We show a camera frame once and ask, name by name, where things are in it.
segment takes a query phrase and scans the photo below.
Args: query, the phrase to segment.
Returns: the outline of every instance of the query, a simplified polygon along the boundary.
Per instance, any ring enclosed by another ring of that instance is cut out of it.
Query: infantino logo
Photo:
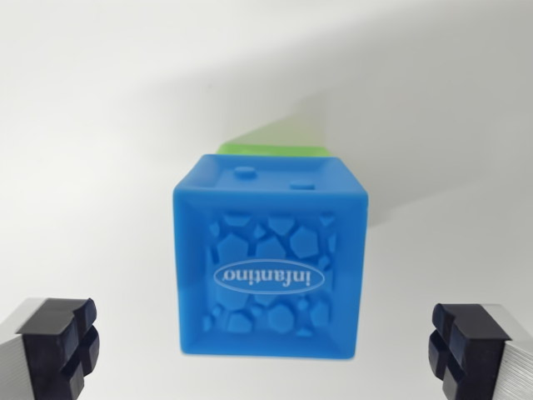
[[[318,269],[301,262],[257,259],[227,264],[215,271],[215,282],[237,292],[290,294],[314,290],[324,284]]]

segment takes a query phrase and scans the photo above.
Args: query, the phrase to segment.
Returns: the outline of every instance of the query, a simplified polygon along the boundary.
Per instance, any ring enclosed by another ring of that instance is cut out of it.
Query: blue toy block
[[[183,352],[353,357],[367,205],[335,157],[203,156],[174,191]]]

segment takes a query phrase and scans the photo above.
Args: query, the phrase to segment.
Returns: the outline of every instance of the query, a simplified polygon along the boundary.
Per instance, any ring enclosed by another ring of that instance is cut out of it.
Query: green toy block
[[[222,144],[217,154],[241,154],[250,156],[278,157],[331,157],[324,147],[314,146],[272,146],[263,144],[243,144],[227,142]]]

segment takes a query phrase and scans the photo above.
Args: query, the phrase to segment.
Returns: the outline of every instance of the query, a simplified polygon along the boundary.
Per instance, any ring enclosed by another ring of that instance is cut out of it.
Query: small raised bump
[[[302,327],[296,332],[296,335],[300,338],[310,338],[313,336],[313,331],[307,327]]]
[[[298,258],[316,256],[319,252],[318,236],[316,232],[307,227],[299,227],[290,240],[291,249]]]
[[[295,179],[289,187],[293,190],[315,190],[315,183],[309,179]]]
[[[231,333],[250,333],[252,329],[252,321],[242,312],[234,312],[227,321],[227,331]]]
[[[204,316],[202,319],[202,327],[203,332],[209,332],[211,331],[211,328],[213,328],[213,318],[210,315]]]
[[[252,315],[254,317],[260,317],[262,314],[263,314],[263,307],[257,305],[257,304],[254,304],[251,308],[250,308],[250,311],[252,311]]]
[[[268,323],[278,333],[289,333],[294,328],[294,314],[284,304],[277,304],[268,312]]]
[[[239,179],[253,179],[257,177],[257,171],[254,167],[236,167],[233,173]]]
[[[318,267],[322,271],[326,271],[327,268],[330,266],[331,260],[328,256],[322,256],[318,259]]]
[[[215,318],[218,318],[222,315],[222,306],[220,304],[217,304],[212,310],[211,315]]]
[[[311,310],[311,322],[317,328],[325,327],[330,320],[330,307],[323,301],[318,302]]]
[[[297,306],[300,311],[307,310],[309,307],[309,301],[305,297],[302,297],[300,300],[298,300]]]

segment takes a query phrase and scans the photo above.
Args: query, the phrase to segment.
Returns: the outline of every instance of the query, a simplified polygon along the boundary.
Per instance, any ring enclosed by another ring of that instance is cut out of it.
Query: black gripper pad
[[[22,334],[35,400],[76,400],[100,347],[92,299],[49,298],[24,323]]]
[[[430,365],[448,400],[491,400],[511,338],[480,304],[437,304],[433,325]]]

